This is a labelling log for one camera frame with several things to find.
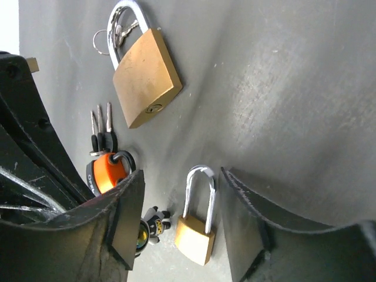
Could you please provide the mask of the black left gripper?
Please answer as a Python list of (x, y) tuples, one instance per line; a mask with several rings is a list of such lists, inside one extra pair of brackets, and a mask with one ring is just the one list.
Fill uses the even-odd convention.
[(48, 221), (94, 197), (45, 110), (27, 60), (1, 52), (1, 220)]

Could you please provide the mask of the silver key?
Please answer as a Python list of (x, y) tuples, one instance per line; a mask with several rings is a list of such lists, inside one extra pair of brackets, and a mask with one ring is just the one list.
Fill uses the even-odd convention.
[(128, 34), (131, 33), (131, 31), (138, 27), (139, 23), (135, 19), (132, 24), (130, 24), (127, 28), (123, 29), (122, 25), (117, 24), (115, 26), (115, 31), (114, 31), (114, 43), (115, 47), (119, 48), (122, 44), (125, 38), (128, 36)]

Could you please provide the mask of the large brass padlock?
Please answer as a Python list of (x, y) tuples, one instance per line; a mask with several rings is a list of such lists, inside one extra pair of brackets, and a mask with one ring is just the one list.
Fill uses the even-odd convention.
[[(116, 26), (123, 12), (133, 11), (141, 36), (123, 55), (116, 50)], [(119, 1), (110, 13), (107, 45), (114, 67), (113, 84), (128, 128), (135, 129), (164, 109), (182, 90), (162, 33), (151, 28), (136, 1)]]

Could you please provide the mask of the small brass padlock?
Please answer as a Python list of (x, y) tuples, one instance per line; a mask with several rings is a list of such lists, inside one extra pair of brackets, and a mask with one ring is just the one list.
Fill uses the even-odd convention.
[[(210, 196), (205, 222), (189, 214), (193, 179), (197, 173), (204, 173), (209, 180)], [(214, 171), (210, 167), (199, 164), (189, 170), (186, 178), (183, 213), (177, 219), (174, 243), (183, 255), (201, 266), (205, 266), (209, 262), (214, 245), (215, 232), (212, 230), (212, 220), (216, 193), (217, 186), (214, 179)]]

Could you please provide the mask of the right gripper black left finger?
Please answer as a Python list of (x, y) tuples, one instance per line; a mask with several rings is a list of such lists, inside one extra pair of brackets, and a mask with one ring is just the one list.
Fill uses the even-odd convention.
[(1, 281), (127, 281), (145, 196), (140, 169), (43, 222), (1, 221)]

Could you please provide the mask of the small padlock keys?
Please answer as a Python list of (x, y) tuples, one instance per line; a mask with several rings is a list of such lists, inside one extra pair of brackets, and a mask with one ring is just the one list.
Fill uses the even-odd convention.
[(92, 144), (91, 156), (101, 156), (105, 153), (116, 153), (118, 150), (118, 139), (113, 130), (112, 124), (112, 104), (106, 105), (106, 122), (103, 124), (103, 112), (100, 105), (97, 105), (97, 115), (90, 111), (91, 131), (90, 138)]

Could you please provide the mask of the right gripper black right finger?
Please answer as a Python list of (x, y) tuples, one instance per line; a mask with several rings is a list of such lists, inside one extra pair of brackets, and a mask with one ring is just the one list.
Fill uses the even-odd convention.
[(375, 222), (320, 223), (271, 198), (285, 184), (235, 167), (219, 173), (233, 281), (374, 281)]

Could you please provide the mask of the black white keychain charm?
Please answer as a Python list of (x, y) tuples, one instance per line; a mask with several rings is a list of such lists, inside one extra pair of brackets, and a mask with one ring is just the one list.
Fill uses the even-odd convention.
[(139, 257), (148, 244), (155, 245), (160, 241), (159, 236), (171, 228), (170, 217), (169, 211), (159, 210), (157, 206), (147, 210), (140, 220), (135, 257)]

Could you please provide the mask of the orange black hook lock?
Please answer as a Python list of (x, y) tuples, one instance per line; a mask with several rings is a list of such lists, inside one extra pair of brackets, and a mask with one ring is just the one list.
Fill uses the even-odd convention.
[(133, 156), (125, 150), (105, 153), (86, 165), (86, 182), (94, 196), (108, 192), (136, 170)]

